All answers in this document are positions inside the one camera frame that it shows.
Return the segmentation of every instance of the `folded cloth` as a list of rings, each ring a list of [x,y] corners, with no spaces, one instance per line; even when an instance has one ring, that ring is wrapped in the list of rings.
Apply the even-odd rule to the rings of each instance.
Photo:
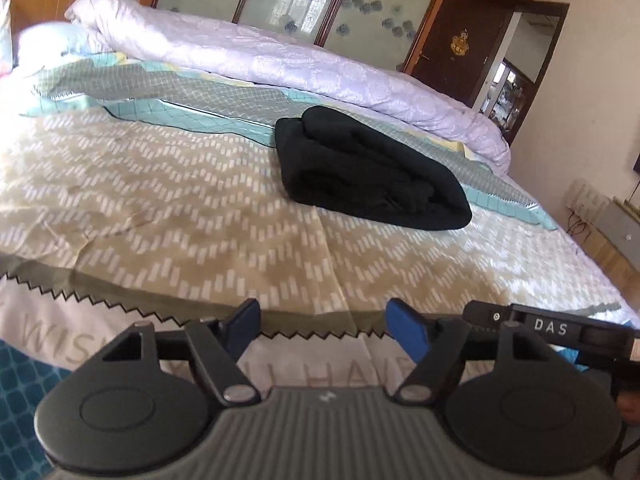
[[[282,182],[296,202],[388,224],[442,231],[471,222],[442,164],[332,108],[276,122]]]

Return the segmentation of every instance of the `wooden door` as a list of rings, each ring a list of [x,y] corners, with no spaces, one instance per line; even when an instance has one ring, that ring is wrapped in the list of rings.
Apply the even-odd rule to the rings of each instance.
[[[412,76],[472,106],[511,15],[500,0],[443,0]]]

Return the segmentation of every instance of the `bed sheet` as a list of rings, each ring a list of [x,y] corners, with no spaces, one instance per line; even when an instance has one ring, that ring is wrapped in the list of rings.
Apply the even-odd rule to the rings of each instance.
[[[233,132],[273,146],[273,127],[313,105],[335,107],[403,144],[445,164],[459,179],[468,200],[523,221],[555,229],[556,224],[528,195],[506,184],[491,166],[479,162],[460,142],[428,136],[417,128],[372,110],[294,89],[254,86],[217,75],[95,56],[34,78],[39,95],[29,115],[103,105],[123,119],[174,126],[192,132]]]
[[[293,205],[267,146],[121,121],[94,104],[14,117],[0,146],[3,479],[47,469],[28,424],[38,400],[141,319],[175,330],[255,296],[266,333],[240,365],[264,394],[395,389],[414,365],[382,330],[393,296],[425,313],[475,298],[640,328],[561,230],[476,205],[467,229],[442,234]],[[489,369],[471,364],[465,377]]]

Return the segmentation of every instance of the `hand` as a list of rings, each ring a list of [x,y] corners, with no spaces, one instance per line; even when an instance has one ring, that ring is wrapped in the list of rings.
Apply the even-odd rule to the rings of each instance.
[[[640,426],[640,392],[620,393],[618,407],[627,424]]]

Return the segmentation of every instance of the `ribbed gray plate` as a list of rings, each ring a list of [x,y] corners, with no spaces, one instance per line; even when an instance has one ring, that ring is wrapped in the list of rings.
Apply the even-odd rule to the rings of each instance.
[[[86,480],[62,471],[47,480]],[[227,410],[190,454],[139,480],[527,480],[461,452],[428,410],[380,388],[276,388]],[[592,468],[546,480],[606,480]]]

